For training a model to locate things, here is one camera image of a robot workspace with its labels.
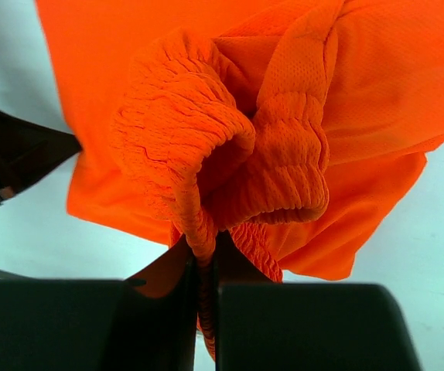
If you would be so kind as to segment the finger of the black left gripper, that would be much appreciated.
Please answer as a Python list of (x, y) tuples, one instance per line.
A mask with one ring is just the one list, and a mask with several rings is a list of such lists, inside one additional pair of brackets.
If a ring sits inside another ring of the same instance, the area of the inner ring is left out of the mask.
[(0, 111), (0, 205), (81, 151), (76, 137)]

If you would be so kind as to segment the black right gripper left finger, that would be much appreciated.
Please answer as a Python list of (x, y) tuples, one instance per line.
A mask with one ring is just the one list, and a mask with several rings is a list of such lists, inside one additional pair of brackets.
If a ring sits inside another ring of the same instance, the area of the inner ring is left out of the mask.
[(193, 252), (126, 280), (0, 279), (0, 370), (191, 370)]

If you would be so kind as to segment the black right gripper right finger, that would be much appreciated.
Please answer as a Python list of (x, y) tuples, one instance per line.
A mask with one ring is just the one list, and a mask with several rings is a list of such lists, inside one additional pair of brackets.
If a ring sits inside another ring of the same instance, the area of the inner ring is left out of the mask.
[(378, 284), (278, 284), (217, 235), (218, 370), (420, 370), (401, 309)]

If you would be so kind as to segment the orange mesh shorts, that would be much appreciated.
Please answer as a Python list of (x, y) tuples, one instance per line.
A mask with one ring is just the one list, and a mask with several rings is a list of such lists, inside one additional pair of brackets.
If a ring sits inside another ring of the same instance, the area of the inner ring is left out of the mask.
[(38, 1), (72, 216), (337, 281), (444, 143), (444, 1)]

